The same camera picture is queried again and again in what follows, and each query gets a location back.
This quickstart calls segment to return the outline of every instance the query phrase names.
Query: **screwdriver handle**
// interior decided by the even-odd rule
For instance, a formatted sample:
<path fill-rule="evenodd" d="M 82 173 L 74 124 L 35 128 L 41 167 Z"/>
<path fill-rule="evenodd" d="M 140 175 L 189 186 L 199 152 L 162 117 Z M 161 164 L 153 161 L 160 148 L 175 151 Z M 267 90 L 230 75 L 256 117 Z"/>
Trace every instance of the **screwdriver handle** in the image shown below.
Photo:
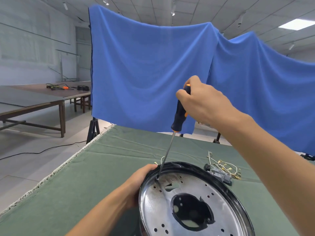
<path fill-rule="evenodd" d="M 187 84 L 184 87 L 184 90 L 187 92 L 187 94 L 190 94 L 190 84 Z M 174 122 L 171 126 L 171 129 L 174 132 L 180 132 L 181 128 L 183 127 L 183 123 L 185 122 L 187 118 L 187 113 L 186 110 L 184 109 L 183 105 L 181 104 L 181 102 L 178 100 L 177 102 L 177 109 L 176 109 L 176 113 L 175 113 L 175 119 Z"/>

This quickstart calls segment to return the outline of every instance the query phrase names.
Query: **green table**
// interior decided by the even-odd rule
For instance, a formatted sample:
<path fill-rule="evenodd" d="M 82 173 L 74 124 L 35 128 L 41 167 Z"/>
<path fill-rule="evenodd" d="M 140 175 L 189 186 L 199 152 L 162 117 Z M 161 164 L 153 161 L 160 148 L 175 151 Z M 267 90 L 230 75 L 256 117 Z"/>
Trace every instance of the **green table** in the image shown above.
<path fill-rule="evenodd" d="M 133 172 L 160 162 L 171 136 L 114 126 L 0 218 L 0 235 L 64 235 Z M 175 137 L 167 161 L 203 167 L 208 151 L 235 164 L 242 180 L 230 189 L 245 207 L 257 236 L 297 236 L 257 175 L 231 146 Z M 126 212 L 111 235 L 134 236 L 137 209 Z"/>

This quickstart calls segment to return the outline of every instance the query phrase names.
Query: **screwdriver shaft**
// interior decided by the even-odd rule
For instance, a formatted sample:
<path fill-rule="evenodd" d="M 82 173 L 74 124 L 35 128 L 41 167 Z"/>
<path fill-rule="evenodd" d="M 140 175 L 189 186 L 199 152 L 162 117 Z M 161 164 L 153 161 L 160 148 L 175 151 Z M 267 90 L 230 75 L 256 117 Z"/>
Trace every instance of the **screwdriver shaft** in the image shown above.
<path fill-rule="evenodd" d="M 158 172 L 158 174 L 157 174 L 157 180 L 158 180 L 158 178 L 159 178 L 159 176 L 160 176 L 160 173 L 161 173 L 161 170 L 162 170 L 162 168 L 163 168 L 163 166 L 164 166 L 164 163 L 165 163 L 165 160 L 166 160 L 166 158 L 167 158 L 168 152 L 169 152 L 169 150 L 171 149 L 171 146 L 172 146 L 172 143 L 173 143 L 173 139 L 174 139 L 175 133 L 176 133 L 176 132 L 173 132 L 172 139 L 171 139 L 171 143 L 169 144 L 169 147 L 168 147 L 168 149 L 167 149 L 167 151 L 166 151 L 166 154 L 165 154 L 165 156 L 164 156 L 164 158 L 163 158 L 163 162 L 162 162 L 161 167 L 160 167 L 160 170 L 159 170 L 159 172 Z"/>

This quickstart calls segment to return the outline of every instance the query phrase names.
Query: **blue fabric backdrop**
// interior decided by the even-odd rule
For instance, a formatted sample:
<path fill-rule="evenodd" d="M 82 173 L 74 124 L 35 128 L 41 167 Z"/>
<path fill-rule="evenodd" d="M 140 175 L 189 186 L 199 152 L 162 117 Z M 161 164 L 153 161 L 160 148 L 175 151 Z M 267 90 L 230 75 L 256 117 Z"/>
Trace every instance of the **blue fabric backdrop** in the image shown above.
<path fill-rule="evenodd" d="M 94 117 L 171 131 L 175 93 L 198 75 L 287 146 L 315 154 L 315 64 L 277 53 L 253 32 L 227 40 L 211 23 L 159 27 L 101 6 L 89 13 Z M 194 123 L 188 117 L 182 133 Z"/>

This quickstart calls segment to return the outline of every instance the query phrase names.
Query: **metal disc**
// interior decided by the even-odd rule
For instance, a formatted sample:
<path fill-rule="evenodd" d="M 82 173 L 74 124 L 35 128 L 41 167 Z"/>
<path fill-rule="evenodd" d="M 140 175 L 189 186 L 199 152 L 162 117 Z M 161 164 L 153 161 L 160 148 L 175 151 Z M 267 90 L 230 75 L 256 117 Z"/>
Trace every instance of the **metal disc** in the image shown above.
<path fill-rule="evenodd" d="M 183 162 L 165 163 L 157 181 L 158 171 L 147 175 L 139 194 L 147 235 L 254 235 L 241 203 L 215 177 Z"/>

